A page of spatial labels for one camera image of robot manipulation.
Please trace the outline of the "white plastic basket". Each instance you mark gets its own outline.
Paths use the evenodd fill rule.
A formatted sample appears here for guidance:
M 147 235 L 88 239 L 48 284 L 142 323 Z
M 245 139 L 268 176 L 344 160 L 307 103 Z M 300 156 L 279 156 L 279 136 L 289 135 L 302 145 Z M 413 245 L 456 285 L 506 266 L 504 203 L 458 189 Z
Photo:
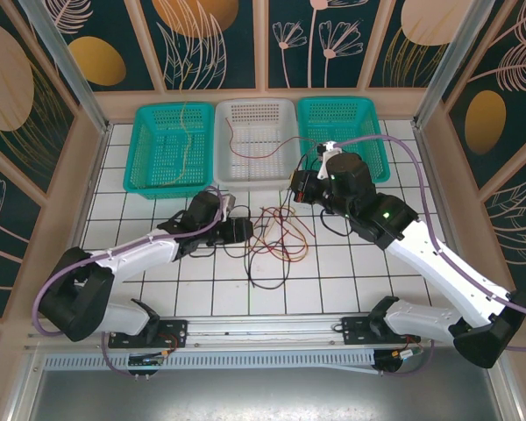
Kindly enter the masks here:
M 230 190 L 285 189 L 301 158 L 294 104 L 222 101 L 215 109 L 213 178 Z

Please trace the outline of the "teal plastic basket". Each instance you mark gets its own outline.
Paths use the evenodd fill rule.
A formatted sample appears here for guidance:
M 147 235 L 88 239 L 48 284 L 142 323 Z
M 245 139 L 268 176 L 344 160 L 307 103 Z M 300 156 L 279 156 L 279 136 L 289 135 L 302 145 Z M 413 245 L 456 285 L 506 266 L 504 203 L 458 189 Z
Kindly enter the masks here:
M 301 154 L 306 168 L 317 169 L 314 144 L 344 142 L 380 133 L 379 119 L 373 102 L 356 96 L 304 97 L 297 104 Z M 386 148 L 382 139 L 370 139 L 343 148 L 357 153 L 367 164 L 374 183 L 390 177 Z
M 137 109 L 123 187 L 147 200 L 192 197 L 213 183 L 214 106 L 157 103 Z

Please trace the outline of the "small electronics board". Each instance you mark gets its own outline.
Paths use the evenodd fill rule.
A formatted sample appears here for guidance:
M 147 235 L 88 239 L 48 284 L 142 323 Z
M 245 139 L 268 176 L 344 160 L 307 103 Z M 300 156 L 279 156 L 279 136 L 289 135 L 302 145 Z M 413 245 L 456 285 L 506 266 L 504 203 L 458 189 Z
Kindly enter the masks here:
M 394 352 L 394 350 L 389 349 L 377 349 L 373 352 L 373 368 L 380 375 L 404 378 L 416 375 L 423 370 L 423 357 L 410 357 L 402 360 L 399 356 L 393 356 Z
M 127 361 L 127 369 L 134 377 L 144 376 L 149 378 L 155 375 L 164 362 L 160 354 L 130 355 Z

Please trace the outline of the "grey metal sheet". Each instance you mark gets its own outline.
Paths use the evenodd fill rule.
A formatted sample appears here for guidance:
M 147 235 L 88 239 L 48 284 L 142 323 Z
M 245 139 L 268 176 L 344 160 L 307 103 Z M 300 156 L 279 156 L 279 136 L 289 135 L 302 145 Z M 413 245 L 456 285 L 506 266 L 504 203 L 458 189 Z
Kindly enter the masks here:
M 526 421 L 508 363 L 485 371 L 438 348 L 408 376 L 329 367 L 168 370 L 134 381 L 98 353 L 25 358 L 7 421 Z

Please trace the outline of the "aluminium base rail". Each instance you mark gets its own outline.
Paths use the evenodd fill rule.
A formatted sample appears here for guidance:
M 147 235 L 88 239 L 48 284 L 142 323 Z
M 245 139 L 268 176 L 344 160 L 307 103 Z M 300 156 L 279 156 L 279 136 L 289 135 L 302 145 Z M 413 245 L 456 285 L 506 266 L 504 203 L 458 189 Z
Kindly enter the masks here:
M 39 313 L 34 311 L 32 313 L 34 328 L 43 336 L 65 336 L 73 342 L 85 340 L 99 333 L 106 334 L 108 339 L 116 332 L 137 335 L 148 323 L 170 319 L 148 313 L 146 310 L 122 308 L 91 312 L 83 316 L 53 311 L 51 317 L 54 328 L 47 330 L 40 321 Z M 433 339 L 452 343 L 459 351 L 466 353 L 476 349 L 483 352 L 495 349 L 501 352 L 514 334 L 513 330 L 508 328 L 502 314 L 492 313 L 488 319 L 474 323 L 459 315 L 455 309 L 420 306 L 393 297 L 387 297 L 366 315 L 346 317 L 368 317 L 375 332 L 380 332 L 381 328 L 389 328 L 394 333 L 418 340 Z M 306 317 L 276 320 L 231 318 L 212 322 L 189 320 L 186 343 L 190 335 L 215 337 L 219 340 L 237 338 L 246 341 L 254 337 L 257 340 L 277 341 L 281 337 L 290 339 L 295 334 L 315 337 L 322 331 L 335 332 L 342 336 L 341 318 L 331 326 L 326 326 L 322 318 Z

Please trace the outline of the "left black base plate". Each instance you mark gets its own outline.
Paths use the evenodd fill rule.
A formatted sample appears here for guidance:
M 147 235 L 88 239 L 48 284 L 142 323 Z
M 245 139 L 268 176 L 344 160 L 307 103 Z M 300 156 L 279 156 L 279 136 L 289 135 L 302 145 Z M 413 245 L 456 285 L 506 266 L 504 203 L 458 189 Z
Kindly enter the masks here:
M 109 336 L 109 349 L 175 349 L 186 345 L 188 321 L 161 319 L 151 322 L 137 335 L 116 332 Z

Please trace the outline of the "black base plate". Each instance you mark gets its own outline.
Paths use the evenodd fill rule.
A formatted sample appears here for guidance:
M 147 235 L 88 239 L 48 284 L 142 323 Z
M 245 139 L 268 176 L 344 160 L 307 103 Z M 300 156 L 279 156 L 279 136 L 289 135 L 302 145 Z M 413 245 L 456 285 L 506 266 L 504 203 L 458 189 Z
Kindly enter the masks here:
M 404 346 L 408 343 L 406 335 L 394 333 L 389 328 L 375 332 L 368 317 L 341 318 L 341 334 L 347 346 Z
M 109 349 L 175 349 L 186 345 L 188 321 L 161 319 L 151 322 L 137 335 L 116 332 L 109 336 Z

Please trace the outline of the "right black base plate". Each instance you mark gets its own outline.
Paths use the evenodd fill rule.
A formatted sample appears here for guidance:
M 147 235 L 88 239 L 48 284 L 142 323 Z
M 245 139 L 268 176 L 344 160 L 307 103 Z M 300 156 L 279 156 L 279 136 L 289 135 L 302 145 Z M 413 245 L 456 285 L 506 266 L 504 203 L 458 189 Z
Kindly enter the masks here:
M 368 317 L 341 318 L 341 334 L 347 346 L 404 346 L 408 343 L 406 335 L 394 333 L 389 328 L 375 332 Z

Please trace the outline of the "aluminium frame post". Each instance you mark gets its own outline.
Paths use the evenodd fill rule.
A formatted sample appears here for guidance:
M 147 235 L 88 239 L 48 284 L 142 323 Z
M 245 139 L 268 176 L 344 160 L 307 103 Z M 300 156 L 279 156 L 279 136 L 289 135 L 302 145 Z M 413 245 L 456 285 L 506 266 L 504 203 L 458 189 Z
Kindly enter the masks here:
M 452 77 L 457 73 L 482 26 L 486 23 L 494 2 L 495 0 L 473 0 L 469 6 L 414 116 L 414 127 L 418 131 L 428 123 Z
M 56 60 L 60 71 L 66 77 L 68 84 L 78 97 L 86 114 L 101 132 L 107 131 L 109 121 L 97 102 L 88 81 L 78 68 L 77 63 L 68 49 L 68 45 L 56 29 L 46 6 L 41 0 L 18 0 L 28 19 L 34 24 L 37 34 L 41 37 L 47 50 Z

